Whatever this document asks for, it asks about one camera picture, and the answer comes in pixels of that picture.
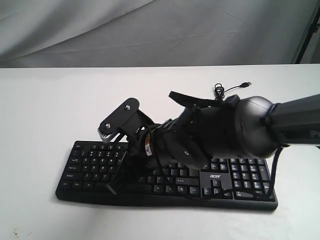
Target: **white table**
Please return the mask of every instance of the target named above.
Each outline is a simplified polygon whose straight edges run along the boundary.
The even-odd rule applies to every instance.
[[[101,120],[129,97],[163,122],[183,110],[168,98],[170,90],[212,98],[215,83],[252,82],[232,93],[276,103],[318,94],[319,78],[316,64],[0,69],[0,239],[319,239],[320,151],[312,146],[281,154],[279,205],[272,213],[100,206],[55,197],[74,141],[98,141]]]

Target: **white backdrop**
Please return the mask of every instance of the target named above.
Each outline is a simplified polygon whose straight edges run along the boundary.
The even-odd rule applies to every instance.
[[[0,67],[288,64],[318,0],[0,0]]]

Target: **robotic hand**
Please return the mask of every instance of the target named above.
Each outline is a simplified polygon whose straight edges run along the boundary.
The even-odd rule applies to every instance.
[[[139,101],[129,98],[101,122],[98,133],[104,143],[114,138],[117,143],[124,136],[128,140],[115,178],[107,184],[113,194],[169,163],[200,170],[211,158],[275,154],[268,197],[283,147],[320,145],[320,94],[276,104],[261,96],[240,99],[233,95],[222,101],[172,91],[169,97],[185,107],[176,119],[154,123],[139,110]]]

